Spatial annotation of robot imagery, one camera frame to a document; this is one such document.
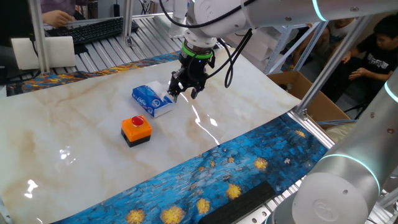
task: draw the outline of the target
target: marble surface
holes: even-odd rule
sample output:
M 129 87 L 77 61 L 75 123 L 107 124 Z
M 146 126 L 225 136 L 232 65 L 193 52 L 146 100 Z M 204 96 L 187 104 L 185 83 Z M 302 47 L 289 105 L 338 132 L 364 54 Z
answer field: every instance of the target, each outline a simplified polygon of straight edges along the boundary
M 217 51 L 216 68 L 226 60 Z M 0 99 L 0 195 L 14 223 L 54 222 L 116 195 L 287 112 L 299 100 L 240 57 L 196 100 L 150 117 L 131 96 L 167 83 L 178 61 Z M 121 121 L 143 114 L 153 132 L 129 148 Z

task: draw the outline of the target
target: black cable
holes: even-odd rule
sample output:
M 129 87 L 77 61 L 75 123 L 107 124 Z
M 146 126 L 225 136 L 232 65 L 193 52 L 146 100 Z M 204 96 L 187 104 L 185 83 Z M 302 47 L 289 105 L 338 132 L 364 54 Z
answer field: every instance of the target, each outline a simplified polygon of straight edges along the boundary
M 30 41 L 32 42 L 33 50 L 35 51 L 36 56 L 39 56 L 39 54 L 37 53 L 37 50 L 36 50 L 36 46 L 35 46 L 34 40 L 31 39 Z
M 225 88 L 228 88 L 231 85 L 232 82 L 232 77 L 233 77 L 233 66 L 235 64 L 235 61 L 238 59 L 239 55 L 241 55 L 241 52 L 243 51 L 244 47 L 246 46 L 246 44 L 249 42 L 251 36 L 252 36 L 252 32 L 251 30 L 248 31 L 249 32 L 249 36 L 246 38 L 246 40 L 243 42 L 242 46 L 239 48 L 234 60 L 232 61 L 231 65 L 229 66 L 228 71 L 226 72 L 226 76 L 225 76 L 225 82 L 224 82 L 224 86 Z M 229 79 L 229 82 L 227 83 L 227 79 L 229 77 L 229 74 L 231 74 L 231 78 Z
M 376 222 L 374 222 L 374 221 L 372 221 L 372 220 L 370 220 L 370 219 L 367 219 L 367 221 L 369 221 L 369 222 L 371 222 L 371 223 L 374 223 L 374 224 L 377 224 Z
M 241 42 L 238 44 L 238 46 L 235 48 L 235 51 L 232 53 L 232 57 L 234 57 L 234 55 L 236 55 L 236 53 L 238 52 L 238 50 L 242 47 L 243 42 L 247 39 L 247 37 L 249 36 L 249 31 L 246 33 L 246 35 L 243 37 L 243 39 L 241 40 Z M 221 71 L 221 69 L 223 69 L 225 67 L 225 65 L 229 62 L 229 60 L 225 61 L 224 64 L 222 64 L 222 66 L 220 68 L 218 68 L 217 70 L 215 70 L 212 74 L 207 76 L 207 79 L 213 77 L 214 75 L 216 75 L 219 71 Z
M 209 50 L 209 49 L 203 49 L 203 50 L 197 52 L 197 53 L 191 58 L 191 60 L 189 61 L 188 67 L 187 67 L 187 70 L 188 70 L 188 71 L 187 71 L 187 75 L 188 75 L 189 79 L 191 79 L 191 80 L 193 80 L 193 81 L 196 81 L 196 82 L 201 82 L 201 81 L 203 81 L 203 80 L 198 80 L 198 79 L 194 78 L 194 77 L 191 75 L 191 64 L 192 64 L 193 60 L 196 58 L 197 55 L 199 55 L 199 54 L 201 54 L 201 53 L 203 53 L 203 52 L 205 52 L 205 51 L 207 51 L 207 50 Z M 214 56 L 216 55 L 215 52 L 214 52 L 214 50 L 213 50 L 213 49 L 210 49 L 210 50 L 211 50 L 211 52 L 213 53 L 213 57 L 214 57 Z
M 232 56 L 231 56 L 231 53 L 229 52 L 228 46 L 225 44 L 225 42 L 221 38 L 217 38 L 217 40 L 225 48 L 226 53 L 228 54 L 228 60 L 229 60 L 229 64 L 230 64 L 228 71 L 231 71 L 231 78 L 229 78 L 229 72 L 227 72 L 227 74 L 225 76 L 225 81 L 224 81 L 225 88 L 228 88 L 231 85 L 232 78 L 234 76 Z
M 247 6 L 248 4 L 253 3 L 254 1 L 255 1 L 255 0 L 247 0 L 247 1 L 244 3 L 244 6 Z M 175 22 L 175 21 L 167 14 L 166 9 L 165 9 L 164 6 L 163 6 L 162 0 L 159 0 L 159 4 L 160 4 L 160 7 L 162 8 L 163 13 L 164 13 L 165 16 L 169 19 L 170 22 L 174 23 L 174 24 L 177 25 L 177 26 L 185 27 L 185 28 L 191 28 L 191 29 L 194 29 L 194 28 L 201 28 L 201 27 L 205 27 L 205 26 L 211 25 L 211 24 L 213 24 L 213 23 L 215 23 L 215 22 L 218 22 L 218 21 L 220 21 L 220 20 L 222 20 L 222 19 L 227 18 L 228 16 L 230 16 L 230 15 L 234 14 L 235 12 L 238 12 L 240 9 L 242 9 L 242 7 L 239 5 L 239 6 L 237 6 L 236 8 L 232 9 L 231 11 L 227 12 L 226 14 L 224 14 L 224 15 L 222 15 L 222 16 L 220 16 L 220 17 L 217 17 L 216 19 L 213 19 L 213 20 L 211 20 L 211 21 L 208 21 L 208 22 L 205 22 L 205 23 L 202 23 L 202 24 L 197 24 L 197 25 L 185 25 L 185 24 L 181 24 L 181 23 L 179 23 L 179 22 Z
M 21 80 L 21 81 L 10 81 L 10 82 L 7 82 L 7 83 L 2 83 L 2 85 L 10 85 L 10 84 L 26 82 L 26 81 L 29 81 L 29 80 L 37 78 L 40 74 L 41 74 L 41 71 L 39 70 L 39 71 L 37 71 L 36 75 L 34 75 L 32 78 L 27 78 L 27 79 Z

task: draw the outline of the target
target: emergency stop button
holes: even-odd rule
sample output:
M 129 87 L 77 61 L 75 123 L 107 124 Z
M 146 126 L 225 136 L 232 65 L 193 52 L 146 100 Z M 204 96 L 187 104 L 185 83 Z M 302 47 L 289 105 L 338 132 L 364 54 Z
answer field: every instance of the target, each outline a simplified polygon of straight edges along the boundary
M 141 118 L 140 116 L 135 116 L 131 118 L 131 122 L 135 127 L 139 128 L 144 124 L 144 118 Z

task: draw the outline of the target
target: paper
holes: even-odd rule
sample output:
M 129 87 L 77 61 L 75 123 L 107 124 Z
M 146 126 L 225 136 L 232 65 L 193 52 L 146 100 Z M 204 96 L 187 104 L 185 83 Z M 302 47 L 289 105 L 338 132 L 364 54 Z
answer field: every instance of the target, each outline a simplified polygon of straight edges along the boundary
M 19 69 L 40 68 L 39 59 L 29 38 L 15 38 L 11 42 Z M 76 65 L 72 37 L 46 37 L 45 43 L 50 68 Z

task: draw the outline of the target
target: tissue box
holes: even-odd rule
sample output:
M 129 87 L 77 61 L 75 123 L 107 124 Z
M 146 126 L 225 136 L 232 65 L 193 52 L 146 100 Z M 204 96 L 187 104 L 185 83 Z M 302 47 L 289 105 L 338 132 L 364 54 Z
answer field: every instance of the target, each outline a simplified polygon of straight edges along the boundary
M 154 118 L 172 110 L 173 102 L 166 96 L 166 88 L 151 82 L 132 90 L 132 97 Z

